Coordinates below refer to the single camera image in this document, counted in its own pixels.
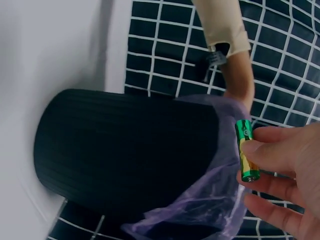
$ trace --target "aa battery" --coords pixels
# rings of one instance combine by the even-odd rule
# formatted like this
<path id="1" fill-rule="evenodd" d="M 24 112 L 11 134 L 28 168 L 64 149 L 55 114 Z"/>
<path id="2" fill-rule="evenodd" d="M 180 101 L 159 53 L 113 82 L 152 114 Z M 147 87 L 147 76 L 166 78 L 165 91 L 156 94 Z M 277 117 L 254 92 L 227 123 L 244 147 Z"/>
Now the aa battery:
<path id="1" fill-rule="evenodd" d="M 241 151 L 241 144 L 254 138 L 251 122 L 249 120 L 237 121 L 235 123 L 235 131 L 239 148 L 241 179 L 243 182 L 256 181 L 260 178 L 259 167 L 250 162 Z"/>

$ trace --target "purple plastic bag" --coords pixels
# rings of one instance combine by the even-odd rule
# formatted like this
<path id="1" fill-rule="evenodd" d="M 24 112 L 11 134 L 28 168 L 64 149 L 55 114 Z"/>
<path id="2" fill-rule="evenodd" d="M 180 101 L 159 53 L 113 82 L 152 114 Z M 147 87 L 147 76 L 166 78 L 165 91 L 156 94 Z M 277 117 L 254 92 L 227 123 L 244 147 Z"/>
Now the purple plastic bag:
<path id="1" fill-rule="evenodd" d="M 243 204 L 249 189 L 236 180 L 240 169 L 235 123 L 251 119 L 245 107 L 234 99 L 212 95 L 190 95 L 176 99 L 190 103 L 210 105 L 219 119 L 218 148 L 211 164 L 200 179 L 167 207 L 144 213 L 144 219 L 121 228 L 137 240 L 158 240 L 146 237 L 161 222 L 182 225 L 203 225 L 220 231 L 202 240 L 231 240 L 243 222 L 247 209 Z M 168 236 L 161 240 L 175 240 Z"/>

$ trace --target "black tile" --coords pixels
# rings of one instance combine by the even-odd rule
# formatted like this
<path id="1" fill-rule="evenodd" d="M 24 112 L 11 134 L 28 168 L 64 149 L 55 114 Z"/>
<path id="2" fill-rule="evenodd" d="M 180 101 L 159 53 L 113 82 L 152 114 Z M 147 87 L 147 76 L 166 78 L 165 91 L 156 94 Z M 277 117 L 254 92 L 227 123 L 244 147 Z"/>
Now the black tile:
<path id="1" fill-rule="evenodd" d="M 138 54 L 152 55 L 154 41 L 141 39 L 137 37 L 128 38 L 128 51 Z"/>
<path id="2" fill-rule="evenodd" d="M 198 82 L 198 78 L 196 75 L 196 68 L 194 66 L 185 65 L 184 71 L 183 71 L 183 79 Z"/>
<path id="3" fill-rule="evenodd" d="M 278 79 L 275 82 L 275 85 L 295 92 L 298 89 L 300 83 L 301 81 L 299 79 L 280 73 Z"/>
<path id="4" fill-rule="evenodd" d="M 286 39 L 287 36 L 281 32 L 263 26 L 258 41 L 282 50 L 285 47 Z"/>
<path id="5" fill-rule="evenodd" d="M 257 30 L 258 30 L 258 25 L 249 21 L 243 21 L 245 30 L 248 34 L 248 38 L 251 40 L 255 40 Z"/>
<path id="6" fill-rule="evenodd" d="M 156 23 L 151 21 L 131 20 L 129 34 L 154 38 Z"/>
<path id="7" fill-rule="evenodd" d="M 263 118 L 277 123 L 283 123 L 286 119 L 287 111 L 273 106 L 267 106 Z"/>
<path id="8" fill-rule="evenodd" d="M 280 13 L 283 13 L 285 15 L 290 14 L 289 12 L 289 4 L 283 2 L 283 1 L 265 1 L 265 5 L 275 11 L 278 11 Z"/>
<path id="9" fill-rule="evenodd" d="M 307 64 L 299 61 L 293 57 L 285 56 L 283 61 L 282 70 L 294 74 L 299 77 L 303 77 Z"/>
<path id="10" fill-rule="evenodd" d="M 299 114 L 291 113 L 287 124 L 293 127 L 303 127 L 306 125 L 308 118 Z"/>
<path id="11" fill-rule="evenodd" d="M 153 71 L 157 74 L 179 77 L 181 71 L 181 64 L 173 61 L 155 59 Z"/>
<path id="12" fill-rule="evenodd" d="M 188 28 L 172 24 L 160 23 L 158 38 L 173 42 L 185 43 L 187 40 Z"/>
<path id="13" fill-rule="evenodd" d="M 226 89 L 226 81 L 222 73 L 220 72 L 215 73 L 212 85 L 222 89 Z"/>
<path id="14" fill-rule="evenodd" d="M 252 108 L 251 108 L 250 114 L 252 116 L 260 117 L 260 114 L 261 114 L 263 108 L 264 108 L 263 103 L 254 101 L 252 103 Z"/>
<path id="15" fill-rule="evenodd" d="M 315 104 L 316 104 L 316 107 L 315 107 L 313 116 L 320 118 L 320 104 L 319 103 L 315 103 Z"/>
<path id="16" fill-rule="evenodd" d="M 306 79 L 310 80 L 311 82 L 314 82 L 316 84 L 320 84 L 320 70 L 313 67 L 313 66 L 309 66 L 309 70 L 306 75 Z"/>
<path id="17" fill-rule="evenodd" d="M 223 96 L 225 94 L 224 91 L 218 90 L 218 89 L 211 89 L 210 95 L 215 95 L 215 96 Z"/>
<path id="18" fill-rule="evenodd" d="M 299 112 L 310 114 L 312 111 L 312 108 L 314 107 L 314 104 L 315 103 L 313 101 L 309 101 L 307 99 L 298 97 L 296 99 L 296 102 L 295 102 L 293 109 L 297 110 Z"/>
<path id="19" fill-rule="evenodd" d="M 58 220 L 50 233 L 50 237 L 57 240 L 88 240 L 92 237 L 92 233 L 71 226 L 64 221 Z"/>
<path id="20" fill-rule="evenodd" d="M 146 89 L 148 87 L 149 74 L 126 71 L 125 83 Z"/>
<path id="21" fill-rule="evenodd" d="M 283 236 L 284 231 L 272 226 L 271 224 L 261 221 L 259 225 L 259 231 L 261 236 Z"/>
<path id="22" fill-rule="evenodd" d="M 254 97 L 256 99 L 260 99 L 262 101 L 267 100 L 268 94 L 270 91 L 270 87 L 261 85 L 259 83 L 255 83 L 255 94 Z"/>
<path id="23" fill-rule="evenodd" d="M 128 94 L 128 95 L 148 97 L 148 91 L 147 90 L 136 89 L 136 88 L 128 87 L 128 86 L 126 86 L 124 88 L 124 93 Z"/>
<path id="24" fill-rule="evenodd" d="M 309 43 L 312 43 L 315 36 L 315 34 L 311 30 L 307 29 L 297 22 L 294 22 L 291 33 L 303 40 L 308 41 Z"/>
<path id="25" fill-rule="evenodd" d="M 256 236 L 257 235 L 257 232 L 256 232 L 257 220 L 245 219 L 243 221 L 237 235 L 238 236 Z"/>
<path id="26" fill-rule="evenodd" d="M 313 50 L 311 62 L 317 65 L 320 65 L 320 51 L 317 49 Z"/>
<path id="27" fill-rule="evenodd" d="M 263 23 L 267 25 L 287 32 L 289 30 L 290 22 L 289 18 L 283 17 L 270 10 L 265 11 Z"/>
<path id="28" fill-rule="evenodd" d="M 112 219 L 105 219 L 102 222 L 99 234 L 110 236 L 113 238 L 118 238 L 122 240 L 134 240 L 132 236 L 127 234 L 126 232 L 121 230 L 121 225 L 120 223 L 115 223 L 112 221 Z"/>
<path id="29" fill-rule="evenodd" d="M 190 7 L 164 4 L 162 6 L 160 19 L 174 23 L 189 24 L 191 12 L 192 8 Z"/>
<path id="30" fill-rule="evenodd" d="M 160 77 L 160 76 L 153 76 L 151 82 L 151 90 L 170 94 L 174 96 L 177 91 L 178 81 Z"/>
<path id="31" fill-rule="evenodd" d="M 276 71 L 252 64 L 254 79 L 271 84 L 277 75 Z"/>
<path id="32" fill-rule="evenodd" d="M 305 60 L 308 60 L 309 58 L 309 53 L 311 50 L 311 46 L 295 39 L 295 38 L 290 38 L 289 40 L 289 45 L 287 48 L 287 52 L 294 54 L 300 58 L 303 58 Z"/>
<path id="33" fill-rule="evenodd" d="M 157 2 L 139 2 L 132 4 L 132 16 L 146 19 L 157 19 L 159 4 Z"/>
<path id="34" fill-rule="evenodd" d="M 60 218 L 84 229 L 95 231 L 101 219 L 101 214 L 68 201 L 60 214 Z"/>
<path id="35" fill-rule="evenodd" d="M 192 29 L 190 36 L 190 45 L 207 48 L 204 32 L 198 29 Z"/>
<path id="36" fill-rule="evenodd" d="M 201 58 L 203 58 L 205 55 L 208 55 L 208 51 L 203 51 L 194 48 L 188 48 L 187 51 L 188 52 L 186 54 L 185 61 L 191 64 L 198 63 Z"/>
<path id="37" fill-rule="evenodd" d="M 292 3 L 293 3 L 293 5 L 296 5 L 298 8 L 311 14 L 311 8 L 312 8 L 311 2 L 301 1 L 301 0 L 292 0 Z"/>
<path id="38" fill-rule="evenodd" d="M 309 26 L 310 28 L 312 28 L 312 19 L 311 17 L 307 16 L 306 14 L 304 14 L 302 11 L 296 9 L 296 8 L 292 8 L 292 16 L 295 20 L 300 21 L 301 23 Z"/>
<path id="39" fill-rule="evenodd" d="M 272 91 L 270 103 L 290 108 L 294 98 L 295 96 L 290 93 L 274 89 Z"/>
<path id="40" fill-rule="evenodd" d="M 155 55 L 167 59 L 182 61 L 185 48 L 165 42 L 157 42 L 155 46 Z"/>
<path id="41" fill-rule="evenodd" d="M 150 71 L 151 57 L 135 56 L 128 54 L 126 58 L 126 67 L 129 69 Z"/>
<path id="42" fill-rule="evenodd" d="M 207 94 L 208 88 L 188 82 L 182 82 L 179 97 L 192 94 Z"/>
<path id="43" fill-rule="evenodd" d="M 274 68 L 278 68 L 281 60 L 281 53 L 263 46 L 256 46 L 253 60 Z"/>
<path id="44" fill-rule="evenodd" d="M 252 3 L 240 1 L 241 13 L 244 18 L 259 21 L 262 8 Z"/>

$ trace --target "plastic bag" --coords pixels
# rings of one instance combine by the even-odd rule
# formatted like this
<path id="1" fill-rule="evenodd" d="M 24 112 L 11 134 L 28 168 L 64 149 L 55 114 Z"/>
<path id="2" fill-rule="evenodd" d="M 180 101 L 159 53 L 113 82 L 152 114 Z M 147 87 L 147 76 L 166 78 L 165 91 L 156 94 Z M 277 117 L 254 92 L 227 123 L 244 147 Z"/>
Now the plastic bag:
<path id="1" fill-rule="evenodd" d="M 121 228 L 137 240 L 231 240 L 237 235 L 247 211 L 242 198 L 250 191 L 236 180 L 240 160 L 235 123 L 250 116 L 243 105 L 227 97 L 191 95 L 177 100 L 212 105 L 219 118 L 217 152 L 206 174 L 176 201 L 146 212 L 140 222 L 124 224 Z M 184 230 L 178 233 L 172 230 L 181 226 Z M 194 226 L 205 228 L 198 227 L 198 233 L 188 233 Z"/>

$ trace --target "white wall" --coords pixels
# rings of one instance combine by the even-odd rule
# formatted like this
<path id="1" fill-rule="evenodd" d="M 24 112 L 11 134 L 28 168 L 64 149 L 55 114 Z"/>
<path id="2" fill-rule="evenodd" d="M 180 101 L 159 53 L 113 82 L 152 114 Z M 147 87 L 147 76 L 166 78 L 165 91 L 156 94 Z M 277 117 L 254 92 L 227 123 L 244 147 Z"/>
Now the white wall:
<path id="1" fill-rule="evenodd" d="M 0 0 L 0 239 L 45 239 L 63 202 L 36 178 L 34 136 L 55 94 L 71 87 L 104 89 L 105 48 L 113 39 L 106 39 L 108 9 L 125 5 L 124 27 L 111 27 L 123 38 L 131 1 L 103 1 Z M 102 10 L 108 13 L 101 16 Z M 123 13 L 118 10 L 115 19 Z M 108 76 L 120 78 L 114 88 L 108 83 L 113 92 L 123 89 L 126 41 L 108 45 L 117 61 L 117 68 L 107 67 Z"/>

